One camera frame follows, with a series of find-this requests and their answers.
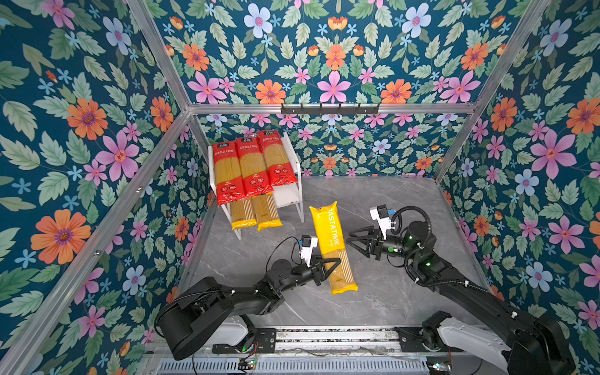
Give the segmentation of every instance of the yellow pasta package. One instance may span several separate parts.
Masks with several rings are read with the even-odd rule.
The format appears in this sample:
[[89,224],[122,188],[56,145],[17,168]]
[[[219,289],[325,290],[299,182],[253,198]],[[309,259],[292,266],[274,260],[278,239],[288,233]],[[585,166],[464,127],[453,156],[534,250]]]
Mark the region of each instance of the yellow pasta package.
[[247,228],[256,225],[256,215],[250,199],[236,200],[231,207],[231,229]]
[[283,225],[279,219],[279,213],[277,212],[277,205],[275,204],[273,193],[259,195],[257,197],[252,197],[251,199],[256,214],[256,220],[259,225],[259,232],[263,229],[275,228]]
[[331,283],[331,294],[341,294],[348,290],[358,290],[358,286],[352,277],[352,270],[346,254],[344,235],[341,231],[340,218],[337,214],[337,202],[331,206],[321,208],[311,207],[313,213],[314,230],[319,239],[319,247],[323,258],[340,258],[341,264],[336,268],[329,282]]

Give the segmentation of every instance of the white shelf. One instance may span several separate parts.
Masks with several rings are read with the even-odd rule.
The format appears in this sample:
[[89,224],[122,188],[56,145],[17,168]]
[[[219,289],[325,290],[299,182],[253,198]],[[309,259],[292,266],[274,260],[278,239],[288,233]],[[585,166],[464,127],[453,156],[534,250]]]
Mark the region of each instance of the white shelf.
[[[298,155],[294,151],[292,143],[290,141],[287,133],[283,133],[283,137],[281,138],[281,142],[283,143],[283,148],[286,151],[287,158],[290,160],[290,164],[292,165],[292,170],[296,175],[296,179],[298,179],[297,184],[288,184],[282,186],[275,186],[273,188],[273,197],[275,198],[275,204],[277,208],[296,205],[296,209],[298,210],[298,215],[300,216],[300,221],[304,222],[304,207],[302,205],[302,179],[301,179],[301,169],[300,169],[300,159]],[[211,184],[211,188],[214,193],[217,193],[217,185],[215,183],[215,162],[212,156],[212,146],[208,146],[208,170],[209,170],[209,181]],[[231,210],[229,208],[229,204],[221,205],[221,208],[225,212],[225,216],[231,223]],[[242,239],[242,230],[236,229],[234,230],[235,235],[238,239]]]

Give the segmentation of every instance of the gray marble floor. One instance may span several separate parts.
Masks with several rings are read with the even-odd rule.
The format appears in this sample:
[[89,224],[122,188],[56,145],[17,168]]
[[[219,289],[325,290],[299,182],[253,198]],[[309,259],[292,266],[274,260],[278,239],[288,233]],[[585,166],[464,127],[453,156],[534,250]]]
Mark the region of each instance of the gray marble floor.
[[[302,184],[304,223],[300,222],[296,208],[288,206],[279,210],[283,227],[260,233],[256,228],[244,229],[239,241],[219,209],[193,283],[206,276],[214,276],[219,283],[234,287],[259,281],[265,274],[269,254],[282,239],[314,234],[308,207],[321,207],[337,200],[344,234],[376,224],[370,218],[370,207],[381,204],[395,209],[407,205],[421,207],[432,220],[437,236],[436,252],[465,276],[482,284],[470,250],[459,237],[445,198],[432,179],[309,178]],[[404,225],[419,218],[417,213],[407,212]],[[271,261],[289,259],[291,247],[291,241],[289,245],[282,245]],[[357,292],[332,296],[329,283],[320,287],[309,283],[286,292],[285,303],[275,312],[251,318],[258,325],[420,325],[437,310],[443,310],[466,323],[477,322],[454,302],[412,283],[402,269],[392,267],[384,258],[379,262],[367,259],[350,247],[347,253]]]

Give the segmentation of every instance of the spaghetti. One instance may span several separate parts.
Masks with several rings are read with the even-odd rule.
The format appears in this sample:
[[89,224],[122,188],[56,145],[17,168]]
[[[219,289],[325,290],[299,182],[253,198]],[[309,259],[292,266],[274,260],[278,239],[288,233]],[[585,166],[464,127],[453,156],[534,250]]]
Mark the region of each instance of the spaghetti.
[[265,157],[272,186],[297,184],[298,180],[292,170],[286,150],[277,130],[262,130],[258,132],[260,147]]
[[[319,239],[321,255],[324,259],[340,258],[341,264],[336,268],[329,282],[331,283],[331,294],[341,294],[348,290],[358,290],[358,286],[352,277],[352,270],[346,254],[346,245],[341,231],[340,218],[337,214],[337,202],[331,206],[321,207],[319,209],[311,207],[313,213],[314,230]],[[329,270],[332,264],[325,265]]]
[[279,219],[277,205],[273,193],[263,194],[252,198],[252,206],[258,222],[258,231],[280,227],[283,224]]
[[214,175],[217,185],[217,204],[233,202],[246,196],[235,142],[212,146]]
[[246,197],[255,197],[273,191],[258,140],[254,137],[238,138],[235,144],[238,149]]
[[229,205],[231,209],[231,229],[247,228],[256,225],[256,217],[250,199],[236,200]]

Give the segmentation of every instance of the floral wallpaper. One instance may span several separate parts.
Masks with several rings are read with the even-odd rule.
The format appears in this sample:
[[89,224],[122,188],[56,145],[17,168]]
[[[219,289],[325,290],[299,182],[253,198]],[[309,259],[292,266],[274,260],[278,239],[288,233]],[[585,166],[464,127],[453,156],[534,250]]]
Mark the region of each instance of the floral wallpaper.
[[[149,9],[197,103],[400,104],[473,101],[528,3],[173,0]],[[502,86],[512,89],[514,76]]]
[[554,1],[443,179],[497,297],[560,321],[600,369],[598,1]]
[[[124,2],[3,2],[0,42],[3,356],[178,108]],[[29,374],[133,373],[206,206],[189,130],[173,147]]]
[[199,118],[211,143],[265,129],[286,132],[301,159],[304,176],[432,176],[465,119],[454,113],[323,115],[312,119],[308,115],[259,113]]

